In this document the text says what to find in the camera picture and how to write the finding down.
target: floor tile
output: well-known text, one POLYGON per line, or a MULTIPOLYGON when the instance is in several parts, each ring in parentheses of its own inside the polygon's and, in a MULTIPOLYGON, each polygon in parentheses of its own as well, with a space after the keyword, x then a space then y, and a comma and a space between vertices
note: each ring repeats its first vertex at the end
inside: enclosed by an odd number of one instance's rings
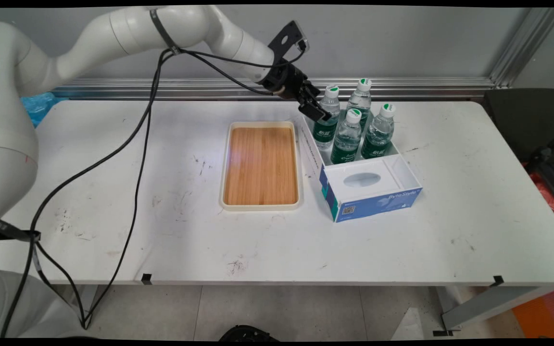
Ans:
POLYGON ((199 285, 114 285, 89 332, 101 339, 193 340, 200 291, 199 285))
POLYGON ((280 341, 366 340, 359 290, 352 286, 205 285, 194 340, 216 341, 237 324, 280 341))
POLYGON ((441 305, 433 287, 360 287, 369 340, 390 340, 407 309, 418 308, 425 339, 443 330, 441 305))
POLYGON ((524 338, 512 310, 508 310, 488 320, 468 324, 460 332, 455 332, 458 339, 515 339, 524 338))

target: white robotic arm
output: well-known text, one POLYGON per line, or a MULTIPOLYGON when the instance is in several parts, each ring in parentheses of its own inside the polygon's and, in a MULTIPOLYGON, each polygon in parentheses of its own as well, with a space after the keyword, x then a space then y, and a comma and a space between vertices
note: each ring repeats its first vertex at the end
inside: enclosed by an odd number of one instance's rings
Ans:
MULTIPOLYGON (((275 40, 269 46, 264 45, 230 22, 215 6, 165 6, 158 7, 156 13, 165 32, 179 48, 205 41, 215 55, 227 59, 259 65, 285 62, 285 51, 275 40)), ((288 39, 288 48, 292 42, 303 41, 304 37, 290 40, 292 38, 288 39)), ((302 46, 303 49, 308 47, 306 41, 302 46)), ((147 7, 127 7, 95 18, 83 30, 74 47, 59 57, 48 57, 17 28, 0 22, 0 217, 29 191, 37 175, 38 141, 19 96, 47 92, 90 68, 126 55, 165 48, 168 47, 163 34, 156 28, 147 7)), ((301 112, 310 118, 326 117, 326 112, 315 101, 319 91, 293 65, 267 68, 234 62, 228 64, 243 76, 275 94, 279 93, 280 97, 297 99, 301 112)), ((0 329, 18 281, 18 274, 0 272, 0 329)), ((40 335, 35 324, 28 321, 50 328, 48 336, 65 335, 64 331, 49 324, 48 321, 52 320, 49 316, 55 311, 60 320, 72 318, 72 322, 76 316, 45 288, 42 282, 28 278, 8 336, 40 335), (36 304, 49 308, 32 308, 36 304)), ((67 330, 73 324, 61 322, 59 326, 67 330)))

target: wooden tray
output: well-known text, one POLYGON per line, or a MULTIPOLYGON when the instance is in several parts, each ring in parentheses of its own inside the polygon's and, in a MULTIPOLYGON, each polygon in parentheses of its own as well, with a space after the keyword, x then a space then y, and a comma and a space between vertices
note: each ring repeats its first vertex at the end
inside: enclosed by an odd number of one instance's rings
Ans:
POLYGON ((294 125, 289 121, 232 123, 222 175, 225 210, 292 210, 300 186, 294 125))

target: water bottle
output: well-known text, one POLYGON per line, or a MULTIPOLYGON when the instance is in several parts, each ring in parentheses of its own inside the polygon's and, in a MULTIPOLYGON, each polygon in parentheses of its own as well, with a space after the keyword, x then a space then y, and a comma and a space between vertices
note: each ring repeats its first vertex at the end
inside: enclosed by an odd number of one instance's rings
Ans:
POLYGON ((335 136, 340 111, 338 96, 339 87, 336 85, 329 85, 324 92, 324 98, 319 102, 319 105, 331 114, 329 120, 318 120, 314 124, 314 140, 317 148, 320 150, 330 147, 332 138, 335 136))
POLYGON ((356 156, 360 137, 363 131, 360 128, 360 110, 348 110, 345 114, 345 121, 337 127, 335 143, 332 145, 330 161, 333 164, 351 162, 356 156))
POLYGON ((371 114, 371 79, 363 78, 358 81, 358 87, 354 90, 354 94, 350 96, 345 112, 351 109, 360 110, 362 116, 360 118, 360 128, 365 129, 367 118, 371 114))
POLYGON ((365 133, 363 147, 360 149, 363 158, 371 159, 384 156, 394 132, 394 109, 394 105, 386 103, 380 108, 380 113, 369 125, 369 129, 365 133))

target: white table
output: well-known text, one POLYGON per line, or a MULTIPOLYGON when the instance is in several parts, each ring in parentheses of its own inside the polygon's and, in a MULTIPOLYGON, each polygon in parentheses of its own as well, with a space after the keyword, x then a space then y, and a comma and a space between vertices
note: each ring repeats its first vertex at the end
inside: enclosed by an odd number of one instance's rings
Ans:
MULTIPOLYGON (((114 283, 140 284, 145 273, 152 284, 491 285, 501 276, 474 317, 490 300, 505 309, 554 289, 554 214, 483 108, 395 104, 393 142, 424 187, 420 196, 411 208, 333 223, 305 165, 298 210, 228 212, 218 203, 229 124, 288 120, 300 116, 296 103, 157 101, 136 227, 114 283)), ((4 219, 28 228, 44 197, 123 143, 146 105, 55 105, 38 127, 37 181, 4 219)), ((144 131, 60 191, 39 219, 42 245, 79 284, 105 284, 117 265, 144 131)), ((0 269, 22 272, 26 250, 0 241, 0 269)), ((52 283, 67 282, 41 263, 52 283)), ((465 310, 444 315, 448 328, 472 320, 465 310)))

